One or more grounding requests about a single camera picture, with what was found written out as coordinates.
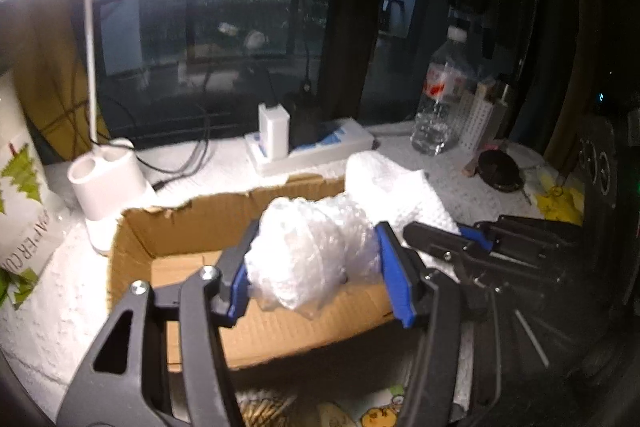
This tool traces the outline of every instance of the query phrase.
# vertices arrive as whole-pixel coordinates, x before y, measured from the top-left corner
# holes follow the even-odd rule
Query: white plastic container
[[[107,255],[126,208],[156,204],[156,193],[142,175],[133,144],[124,138],[94,147],[76,158],[66,177],[84,212],[89,240]]]
[[[431,57],[411,136],[411,144],[421,153],[435,156],[459,138],[460,121],[466,115],[458,105],[474,79],[465,43],[466,31],[450,26],[447,41]]]

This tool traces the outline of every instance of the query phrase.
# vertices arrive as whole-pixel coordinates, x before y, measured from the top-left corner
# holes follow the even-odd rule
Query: plastic water bottle
[[[431,57],[411,135],[414,149],[421,153],[435,156],[458,140],[460,126],[454,120],[464,115],[456,106],[473,77],[465,42],[466,31],[449,26],[447,42]]]

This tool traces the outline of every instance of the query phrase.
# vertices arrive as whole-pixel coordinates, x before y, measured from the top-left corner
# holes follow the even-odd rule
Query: electrical cable
[[[278,97],[276,96],[276,90],[273,87],[273,81],[271,80],[271,71],[269,71],[268,67],[264,67],[264,70],[267,72],[267,80],[269,81],[269,86],[271,87],[271,96],[273,97],[273,103],[278,103]]]
[[[54,118],[49,123],[47,123],[42,129],[40,129],[40,132],[44,136],[49,131],[51,131],[54,128],[54,126],[56,126],[57,124],[59,124],[63,120],[66,120],[73,113],[73,111],[76,111],[78,109],[82,109],[82,106],[85,106],[87,103],[88,102],[86,100],[84,100],[84,102],[76,103],[75,105],[73,105],[72,107],[67,109],[64,113],[62,113],[60,116]]]
[[[210,76],[211,76],[211,62],[209,63],[209,66],[207,67],[207,74],[205,77],[205,81],[203,83],[203,91],[206,92],[206,87],[207,87],[207,83],[209,82]],[[118,107],[120,107],[129,117],[133,127],[135,129],[138,128],[138,124],[136,122],[135,117],[133,116],[132,112],[120,101],[118,101],[117,99],[113,98],[112,96],[103,93],[102,94],[105,98],[108,98],[111,102],[115,103]],[[140,158],[140,156],[136,155],[136,158],[138,159],[138,161],[140,163],[142,163],[142,165],[146,166],[147,168],[156,171],[156,172],[160,172],[161,174],[167,174],[169,176],[171,176],[168,179],[165,180],[160,180],[156,183],[154,183],[152,185],[154,190],[160,190],[161,188],[167,186],[169,183],[181,180],[181,179],[185,179],[185,178],[189,178],[190,176],[193,176],[194,174],[196,174],[197,172],[199,172],[205,164],[206,158],[207,158],[207,153],[209,152],[209,139],[210,139],[210,118],[209,118],[209,114],[207,113],[207,111],[199,104],[199,103],[195,103],[196,107],[199,108],[203,115],[204,115],[204,131],[203,131],[203,136],[200,140],[198,140],[198,142],[196,143],[195,147],[193,148],[193,151],[191,152],[190,156],[187,158],[187,160],[183,163],[183,165],[181,165],[179,168],[177,169],[165,169],[165,168],[161,168],[155,165],[152,165],[149,162],[146,162],[145,160],[143,160],[142,158]],[[88,121],[88,115],[87,115],[87,107],[86,107],[86,102],[83,103],[84,106],[84,117],[85,119]],[[97,133],[98,136],[100,138],[102,138],[103,140],[110,140],[110,138],[108,136],[105,136],[104,134],[98,132]],[[128,145],[123,145],[123,144],[104,144],[104,143],[100,143],[97,140],[92,140],[90,139],[91,142],[94,145],[108,145],[110,147],[114,147],[114,148],[120,148],[120,149],[127,149],[127,150],[132,150],[132,151],[136,151],[135,147],[132,146],[128,146]]]
[[[76,74],[78,73],[78,57],[74,60],[73,71],[71,73],[71,107],[76,105]],[[78,112],[73,111],[73,126],[74,129],[78,128]],[[76,153],[78,153],[78,133],[74,133],[74,145],[71,151],[71,158],[76,157]]]
[[[28,17],[28,19],[30,20],[31,24],[32,24],[32,25],[34,25],[33,14],[31,13],[31,10],[30,10],[30,9],[28,9],[28,10],[27,10],[27,17]],[[37,36],[37,35],[35,36],[35,42],[36,42],[36,46],[38,47],[38,50],[39,50],[39,52],[40,52],[40,55],[41,55],[42,57],[46,57],[47,55],[46,55],[46,53],[44,52],[44,49],[43,49],[42,43],[40,42],[40,39],[38,38],[38,36]],[[77,63],[78,63],[78,58],[76,57],[76,64],[74,65],[74,71],[73,71],[73,75],[74,75],[74,77],[73,77],[73,79],[72,79],[72,83],[73,83],[73,84],[75,83],[75,75],[78,73],[78,70],[77,70],[77,68],[76,68]],[[75,134],[74,134],[74,145],[73,145],[73,147],[72,147],[72,152],[74,153],[74,156],[73,156],[73,157],[75,157],[75,153],[76,153],[76,136],[78,136],[78,128],[77,128],[76,124],[74,123],[76,120],[75,120],[74,118],[72,118],[72,117],[71,117],[71,114],[72,114],[74,111],[76,111],[76,110],[77,110],[77,108],[78,108],[78,107],[80,107],[80,106],[76,107],[76,104],[74,104],[74,103],[72,102],[72,107],[71,107],[71,109],[67,109],[67,108],[65,107],[65,102],[64,102],[64,100],[63,100],[63,96],[62,96],[62,90],[60,89],[60,86],[59,86],[59,85],[58,85],[58,83],[56,82],[56,76],[55,76],[55,74],[53,73],[53,70],[52,70],[52,68],[51,68],[51,65],[49,64],[49,61],[48,61],[48,60],[44,60],[44,64],[45,64],[45,67],[46,67],[47,71],[49,72],[49,80],[51,81],[51,85],[52,85],[52,87],[53,87],[54,94],[55,94],[55,96],[56,96],[56,99],[58,100],[58,103],[60,104],[60,107],[61,107],[61,108],[62,108],[62,110],[63,110],[63,113],[62,113],[62,115],[61,115],[61,116],[57,117],[55,120],[53,120],[53,121],[49,122],[49,123],[48,123],[48,124],[47,124],[47,125],[46,125],[46,126],[45,126],[41,131],[40,131],[40,133],[41,133],[41,134],[43,135],[43,137],[44,137],[44,133],[45,133],[45,130],[46,130],[46,129],[48,130],[51,126],[53,126],[54,124],[59,123],[59,122],[60,122],[60,121],[62,121],[62,120],[65,120],[65,119],[66,119],[66,120],[68,120],[69,124],[71,124],[71,127],[72,127],[72,129],[74,130],[74,133],[75,133]],[[90,145],[89,145],[89,144],[84,140],[84,138],[80,137],[80,139],[84,142],[84,144],[85,144],[88,148],[90,147]]]
[[[305,55],[306,55],[306,66],[305,66],[305,84],[311,83],[310,78],[310,65],[311,65],[311,51],[309,50],[309,40],[308,35],[306,33],[307,24],[306,18],[308,17],[308,12],[306,11],[306,0],[300,0],[302,6],[302,41],[305,45]]]

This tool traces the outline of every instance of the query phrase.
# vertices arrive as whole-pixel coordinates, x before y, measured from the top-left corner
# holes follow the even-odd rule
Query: white charger
[[[287,110],[278,104],[258,106],[258,130],[260,148],[269,160],[281,160],[289,155],[289,120]]]

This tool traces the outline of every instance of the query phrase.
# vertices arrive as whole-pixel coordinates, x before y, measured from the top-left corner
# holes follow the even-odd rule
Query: metal screw
[[[216,268],[215,266],[207,265],[207,266],[203,266],[200,269],[200,278],[203,281],[210,281],[217,275],[218,275],[218,268]]]
[[[149,283],[145,281],[135,281],[131,284],[133,295],[144,295],[149,290]]]

